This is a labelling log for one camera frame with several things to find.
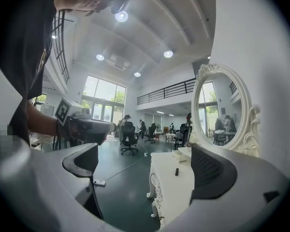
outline white vanity table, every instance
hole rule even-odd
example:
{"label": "white vanity table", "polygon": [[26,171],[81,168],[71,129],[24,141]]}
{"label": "white vanity table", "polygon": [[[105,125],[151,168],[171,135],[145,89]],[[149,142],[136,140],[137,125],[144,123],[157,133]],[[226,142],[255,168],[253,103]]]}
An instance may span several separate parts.
{"label": "white vanity table", "polygon": [[156,193],[152,203],[152,217],[159,216],[161,228],[169,224],[189,206],[194,188],[194,175],[190,160],[178,162],[173,152],[151,153],[149,175],[150,192],[148,198]]}

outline doorway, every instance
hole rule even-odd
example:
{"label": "doorway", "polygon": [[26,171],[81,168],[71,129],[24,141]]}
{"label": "doorway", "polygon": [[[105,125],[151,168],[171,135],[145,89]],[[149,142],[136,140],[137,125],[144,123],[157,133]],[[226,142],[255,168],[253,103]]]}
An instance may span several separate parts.
{"label": "doorway", "polygon": [[97,101],[93,102],[92,118],[101,119],[107,122],[117,124],[123,118],[124,107],[121,104],[112,101]]}

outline person standing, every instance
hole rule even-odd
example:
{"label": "person standing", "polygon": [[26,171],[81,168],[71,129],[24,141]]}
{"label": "person standing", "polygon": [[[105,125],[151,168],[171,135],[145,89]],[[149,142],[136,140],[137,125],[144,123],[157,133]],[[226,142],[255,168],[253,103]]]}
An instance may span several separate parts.
{"label": "person standing", "polygon": [[141,133],[142,133],[142,120],[140,119],[140,125],[139,125],[139,135],[141,136]]}
{"label": "person standing", "polygon": [[174,131],[174,125],[173,125],[173,123],[170,125],[170,131],[171,131],[171,134],[172,134],[173,131]]}
{"label": "person standing", "polygon": [[120,141],[120,145],[124,145],[122,143],[122,139],[124,138],[124,135],[122,133],[121,127],[125,125],[125,123],[128,121],[129,118],[131,118],[130,115],[125,115],[123,120],[120,122],[120,126],[119,126],[119,141]]}

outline table top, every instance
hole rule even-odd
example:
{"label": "table top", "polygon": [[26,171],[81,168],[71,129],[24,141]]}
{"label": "table top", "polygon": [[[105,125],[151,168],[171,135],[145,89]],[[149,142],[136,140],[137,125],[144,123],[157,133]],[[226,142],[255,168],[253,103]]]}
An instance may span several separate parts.
{"label": "table top", "polygon": [[[165,152],[151,153],[151,165],[160,183],[164,221],[168,224],[189,207],[194,189],[191,163],[179,163],[173,152]],[[178,176],[175,176],[176,168],[179,169]]]}
{"label": "table top", "polygon": [[214,132],[214,134],[217,134],[217,135],[236,135],[236,132],[222,131],[222,132]]}

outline window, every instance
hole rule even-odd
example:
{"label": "window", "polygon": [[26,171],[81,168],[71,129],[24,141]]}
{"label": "window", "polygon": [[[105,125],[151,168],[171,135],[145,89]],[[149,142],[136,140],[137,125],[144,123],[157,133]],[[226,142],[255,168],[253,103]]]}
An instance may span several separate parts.
{"label": "window", "polygon": [[93,116],[92,116],[92,118],[102,119],[102,108],[103,108],[102,104],[95,104],[94,108],[93,108]]}
{"label": "window", "polygon": [[98,78],[88,76],[85,86],[84,86],[83,95],[95,97],[97,84],[98,84]]}
{"label": "window", "polygon": [[125,101],[126,88],[117,86],[115,102],[123,104]]}
{"label": "window", "polygon": [[112,101],[115,99],[116,84],[99,80],[95,98]]}
{"label": "window", "polygon": [[126,88],[88,76],[81,105],[89,108],[93,119],[118,124],[123,118]]}
{"label": "window", "polygon": [[205,102],[216,102],[217,101],[213,82],[204,83],[202,90],[204,93]]}
{"label": "window", "polygon": [[41,103],[45,103],[46,101],[46,94],[42,94],[38,97],[32,99],[31,104],[35,105],[36,109],[39,111],[41,110]]}
{"label": "window", "polygon": [[202,86],[199,98],[199,115],[206,136],[213,136],[216,120],[219,118],[218,103],[213,82]]}
{"label": "window", "polygon": [[93,105],[92,101],[82,99],[80,105],[83,106],[84,108],[89,108],[90,113],[91,113],[92,105]]}

